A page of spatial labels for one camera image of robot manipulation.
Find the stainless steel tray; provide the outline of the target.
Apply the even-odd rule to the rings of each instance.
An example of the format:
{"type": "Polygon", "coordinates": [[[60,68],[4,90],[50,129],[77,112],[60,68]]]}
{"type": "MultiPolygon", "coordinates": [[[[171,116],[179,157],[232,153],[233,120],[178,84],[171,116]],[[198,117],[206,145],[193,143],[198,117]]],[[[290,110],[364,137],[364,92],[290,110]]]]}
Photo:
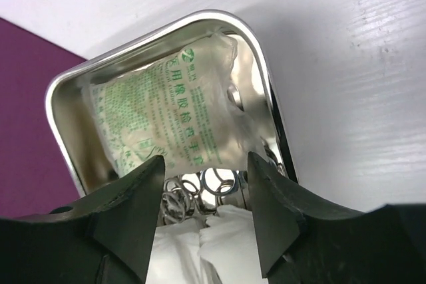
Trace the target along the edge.
{"type": "Polygon", "coordinates": [[[238,41],[238,56],[231,74],[232,97],[255,120],[263,140],[283,165],[285,176],[296,180],[278,90],[257,36],[241,18],[209,9],[132,37],[51,81],[45,95],[45,112],[78,195],[83,197],[117,178],[84,102],[83,86],[91,80],[110,80],[147,67],[216,32],[238,41]]]}

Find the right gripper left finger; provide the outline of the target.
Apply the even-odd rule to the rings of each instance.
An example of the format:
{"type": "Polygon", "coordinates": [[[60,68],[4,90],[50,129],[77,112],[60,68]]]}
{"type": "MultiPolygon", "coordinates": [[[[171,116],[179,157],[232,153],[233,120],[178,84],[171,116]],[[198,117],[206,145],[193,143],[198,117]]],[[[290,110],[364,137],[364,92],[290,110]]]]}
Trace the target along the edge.
{"type": "Polygon", "coordinates": [[[162,156],[48,214],[1,220],[2,283],[144,283],[162,156]]]}

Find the steel hemostat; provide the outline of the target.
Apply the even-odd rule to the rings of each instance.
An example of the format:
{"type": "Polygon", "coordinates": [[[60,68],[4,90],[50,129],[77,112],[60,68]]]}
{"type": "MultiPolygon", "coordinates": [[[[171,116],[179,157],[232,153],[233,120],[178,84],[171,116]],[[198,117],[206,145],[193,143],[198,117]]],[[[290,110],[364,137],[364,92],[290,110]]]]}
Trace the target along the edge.
{"type": "Polygon", "coordinates": [[[180,178],[168,178],[164,182],[160,201],[160,216],[165,225],[177,224],[195,213],[195,196],[180,178]]]}

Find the white gauze pad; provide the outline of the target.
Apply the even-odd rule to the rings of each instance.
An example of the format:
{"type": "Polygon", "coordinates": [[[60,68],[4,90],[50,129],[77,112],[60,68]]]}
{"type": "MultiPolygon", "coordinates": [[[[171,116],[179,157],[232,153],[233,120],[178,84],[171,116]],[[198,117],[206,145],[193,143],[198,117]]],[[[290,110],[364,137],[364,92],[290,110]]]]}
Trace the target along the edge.
{"type": "Polygon", "coordinates": [[[200,230],[199,255],[212,264],[222,283],[267,283],[262,277],[252,212],[218,207],[200,230]]]}
{"type": "Polygon", "coordinates": [[[200,227],[193,219],[156,228],[147,283],[212,283],[208,264],[199,256],[200,227]]]}

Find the packaged gauze bag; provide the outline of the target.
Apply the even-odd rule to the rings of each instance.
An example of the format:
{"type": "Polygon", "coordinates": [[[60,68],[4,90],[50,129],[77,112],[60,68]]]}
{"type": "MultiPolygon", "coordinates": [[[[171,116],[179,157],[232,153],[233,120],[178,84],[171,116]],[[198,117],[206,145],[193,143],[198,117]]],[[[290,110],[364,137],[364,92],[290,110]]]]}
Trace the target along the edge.
{"type": "Polygon", "coordinates": [[[84,87],[109,162],[123,177],[161,155],[166,176],[245,170],[264,155],[251,117],[228,96],[237,40],[216,33],[151,65],[84,87]]]}

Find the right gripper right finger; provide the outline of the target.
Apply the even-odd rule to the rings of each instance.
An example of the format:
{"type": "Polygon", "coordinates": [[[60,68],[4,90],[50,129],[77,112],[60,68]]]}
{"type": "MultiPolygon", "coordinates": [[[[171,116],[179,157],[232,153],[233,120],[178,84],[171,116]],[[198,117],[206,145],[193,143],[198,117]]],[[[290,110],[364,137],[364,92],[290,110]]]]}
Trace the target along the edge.
{"type": "Polygon", "coordinates": [[[248,155],[261,274],[270,283],[424,283],[425,205],[360,212],[248,155]]]}

